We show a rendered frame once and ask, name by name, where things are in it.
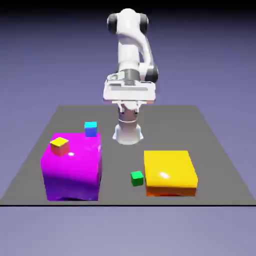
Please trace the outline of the small yellow cube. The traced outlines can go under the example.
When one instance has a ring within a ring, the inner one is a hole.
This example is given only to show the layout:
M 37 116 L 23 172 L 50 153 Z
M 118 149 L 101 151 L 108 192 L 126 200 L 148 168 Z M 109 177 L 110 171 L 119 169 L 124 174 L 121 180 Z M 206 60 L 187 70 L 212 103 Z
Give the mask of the small yellow cube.
M 57 137 L 50 142 L 50 149 L 54 155 L 62 157 L 70 151 L 69 140 L 63 137 Z

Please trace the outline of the small green cube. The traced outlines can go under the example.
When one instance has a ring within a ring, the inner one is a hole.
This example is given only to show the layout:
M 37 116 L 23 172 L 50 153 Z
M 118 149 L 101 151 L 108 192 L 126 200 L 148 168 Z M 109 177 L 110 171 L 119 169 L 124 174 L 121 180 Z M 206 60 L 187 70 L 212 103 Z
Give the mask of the small green cube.
M 133 171 L 130 173 L 131 183 L 134 187 L 142 186 L 144 184 L 144 176 L 141 171 Z

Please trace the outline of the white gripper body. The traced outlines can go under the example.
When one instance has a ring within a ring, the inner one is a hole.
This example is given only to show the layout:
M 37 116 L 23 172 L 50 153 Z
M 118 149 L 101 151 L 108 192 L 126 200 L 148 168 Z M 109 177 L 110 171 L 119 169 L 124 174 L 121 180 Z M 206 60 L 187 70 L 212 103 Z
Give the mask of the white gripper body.
M 147 81 L 134 81 L 125 85 L 124 80 L 106 80 L 103 89 L 105 101 L 153 102 L 156 99 L 156 84 Z

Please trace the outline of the large magenta box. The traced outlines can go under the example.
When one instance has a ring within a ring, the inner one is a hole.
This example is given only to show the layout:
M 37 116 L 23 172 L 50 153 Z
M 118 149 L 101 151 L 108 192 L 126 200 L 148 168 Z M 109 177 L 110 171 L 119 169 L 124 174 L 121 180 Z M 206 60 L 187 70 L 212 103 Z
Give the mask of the large magenta box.
M 40 160 L 46 198 L 97 201 L 102 175 L 101 134 L 86 137 L 84 133 L 54 133 L 51 139 L 59 137 L 68 140 L 69 152 L 57 156 L 48 145 Z

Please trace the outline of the large yellow box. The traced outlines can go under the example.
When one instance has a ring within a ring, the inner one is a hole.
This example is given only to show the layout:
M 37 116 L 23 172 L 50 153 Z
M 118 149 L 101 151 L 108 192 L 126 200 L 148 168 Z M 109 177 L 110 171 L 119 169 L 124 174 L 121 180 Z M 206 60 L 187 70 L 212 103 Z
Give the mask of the large yellow box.
M 198 176 L 186 150 L 144 151 L 146 195 L 193 197 Z

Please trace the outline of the small blue cube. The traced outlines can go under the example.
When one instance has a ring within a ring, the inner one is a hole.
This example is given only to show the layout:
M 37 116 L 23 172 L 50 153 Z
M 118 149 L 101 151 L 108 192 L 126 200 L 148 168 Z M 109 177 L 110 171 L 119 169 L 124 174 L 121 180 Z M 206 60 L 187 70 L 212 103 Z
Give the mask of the small blue cube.
M 98 134 L 98 127 L 96 121 L 86 121 L 84 123 L 85 136 L 88 138 L 96 137 Z

